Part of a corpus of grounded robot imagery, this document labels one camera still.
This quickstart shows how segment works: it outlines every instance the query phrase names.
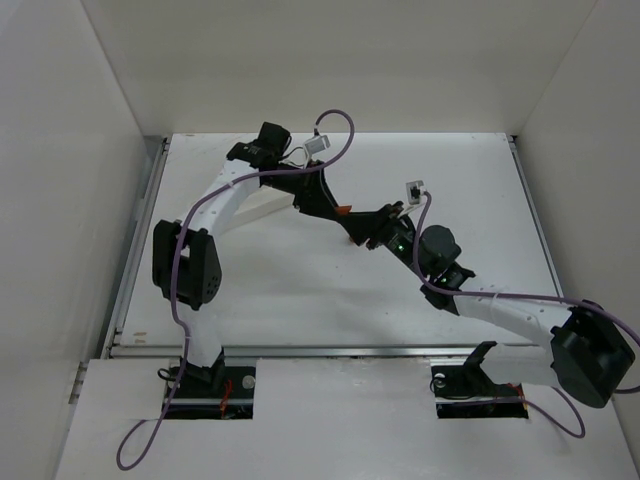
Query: metal frame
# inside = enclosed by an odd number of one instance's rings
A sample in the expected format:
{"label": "metal frame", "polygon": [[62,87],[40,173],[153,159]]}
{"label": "metal frame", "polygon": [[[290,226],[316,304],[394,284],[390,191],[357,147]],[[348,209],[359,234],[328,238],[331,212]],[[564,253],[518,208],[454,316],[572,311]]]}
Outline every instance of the metal frame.
{"label": "metal frame", "polygon": [[[527,184],[522,164],[518,156],[518,151],[513,137],[507,135],[511,154],[518,171],[520,183],[525,193],[529,210],[538,232],[538,237],[542,244],[547,266],[554,283],[554,287],[558,295],[562,294],[562,287],[558,279],[557,272],[553,265],[551,253],[540,225],[540,219],[536,211],[531,191]],[[165,143],[157,153],[156,162],[153,172],[149,179],[147,191],[145,193],[143,203],[141,204],[141,215],[136,226],[135,235],[129,249],[125,272],[122,276],[116,302],[111,312],[111,321],[109,323],[108,334],[102,348],[101,358],[176,358],[182,354],[180,345],[168,346],[122,346],[119,345],[119,334],[122,330],[126,313],[133,293],[133,284],[135,276],[140,265],[142,250],[146,240],[151,214],[155,206],[158,191],[160,189],[160,181],[164,165],[166,163],[169,152],[170,140],[165,139]],[[378,346],[246,346],[232,345],[225,346],[225,355],[236,359],[255,359],[255,358],[323,358],[323,357],[466,357],[475,345],[450,345],[450,346],[433,346],[433,345],[378,345]]]}

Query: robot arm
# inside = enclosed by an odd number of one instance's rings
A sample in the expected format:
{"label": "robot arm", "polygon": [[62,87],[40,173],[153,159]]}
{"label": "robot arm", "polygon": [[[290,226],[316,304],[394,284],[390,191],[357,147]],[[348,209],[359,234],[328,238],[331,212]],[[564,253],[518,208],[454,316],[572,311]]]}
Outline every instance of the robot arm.
{"label": "robot arm", "polygon": [[[318,147],[317,136],[310,142],[305,144],[308,156],[323,148]],[[265,123],[257,139],[232,148],[223,171],[208,192],[248,173],[297,169],[281,163],[289,143],[288,131]],[[320,163],[310,161],[308,166]],[[407,186],[409,203],[419,203],[421,183]],[[416,229],[402,202],[384,205],[374,212],[351,212],[350,206],[338,205],[322,170],[299,175],[264,175],[235,184],[197,212],[179,264],[177,293],[182,304],[181,318],[189,322],[192,330],[188,374],[204,381],[211,381],[214,375],[211,366],[220,359],[221,351],[214,322],[207,312],[207,304],[217,293],[222,278],[214,239],[242,201],[261,185],[293,194],[293,205],[300,213],[335,221],[357,245],[370,250],[384,246],[415,273],[412,248]],[[169,298],[172,257],[179,230],[179,221],[161,221],[154,230],[153,281],[165,298]],[[526,382],[561,386],[589,406],[606,405],[635,360],[631,348],[611,322],[581,307],[498,296],[444,295],[443,290],[496,294],[500,291],[456,262],[461,249],[447,228],[432,225],[422,232],[418,242],[419,269],[434,287],[424,285],[420,290],[431,305],[454,315],[489,322],[532,343],[532,346],[507,346],[483,342],[464,365],[432,367],[434,375],[447,378],[446,384],[440,382],[437,386],[437,395],[493,396],[497,385]]]}

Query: screw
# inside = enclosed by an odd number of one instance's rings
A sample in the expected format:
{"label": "screw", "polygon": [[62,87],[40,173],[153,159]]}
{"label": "screw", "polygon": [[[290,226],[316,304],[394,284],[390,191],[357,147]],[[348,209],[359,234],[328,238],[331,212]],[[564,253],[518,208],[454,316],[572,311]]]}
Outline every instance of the screw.
{"label": "screw", "polygon": [[433,376],[433,385],[436,388],[444,388],[447,386],[447,382],[445,381],[447,377],[444,373],[436,373]]}
{"label": "screw", "polygon": [[242,379],[242,388],[245,390],[251,390],[256,386],[256,377],[253,375],[245,375]]}

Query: wall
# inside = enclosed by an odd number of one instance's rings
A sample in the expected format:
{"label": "wall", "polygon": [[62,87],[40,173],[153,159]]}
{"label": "wall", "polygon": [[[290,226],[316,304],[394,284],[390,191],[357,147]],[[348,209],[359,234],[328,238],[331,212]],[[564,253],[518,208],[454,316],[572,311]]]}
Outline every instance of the wall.
{"label": "wall", "polygon": [[50,478],[145,163],[79,0],[0,14],[0,477]]}
{"label": "wall", "polygon": [[83,0],[143,132],[519,131],[594,0]]}
{"label": "wall", "polygon": [[[639,19],[637,0],[600,0],[518,139],[566,292],[597,299],[636,329]],[[638,382],[636,366],[626,383]],[[637,405],[616,399],[636,463]]]}

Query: white table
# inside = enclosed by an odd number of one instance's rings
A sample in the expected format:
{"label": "white table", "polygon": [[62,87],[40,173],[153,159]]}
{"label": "white table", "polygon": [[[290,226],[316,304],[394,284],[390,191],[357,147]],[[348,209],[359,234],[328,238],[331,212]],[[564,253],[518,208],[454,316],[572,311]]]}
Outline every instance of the white table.
{"label": "white table", "polygon": [[[120,472],[115,452],[141,418],[156,418],[162,359],[94,360],[58,480],[175,479],[637,479],[611,405],[580,406],[572,439],[536,412],[530,420],[438,420],[422,359],[260,360],[253,420],[170,420],[147,458]],[[525,394],[577,430],[551,389]],[[151,431],[124,450],[131,463]]]}
{"label": "white table", "polygon": [[[308,137],[296,134],[293,145]],[[215,177],[231,146],[253,138],[174,135],[150,229],[182,214]],[[332,150],[322,158],[341,148],[346,135],[331,134],[330,139]],[[326,176],[338,202],[352,204],[354,211],[406,201],[405,183],[424,180],[434,197],[428,223],[452,229],[463,250],[463,266],[508,290],[556,292],[504,134],[361,133]],[[412,215],[417,218],[418,212]],[[523,342],[497,327],[435,310],[420,293],[418,280],[389,252],[357,248],[337,224],[293,208],[225,233],[217,246],[223,282],[212,321],[225,345]],[[169,303],[151,282],[150,234],[119,343],[182,343]]]}

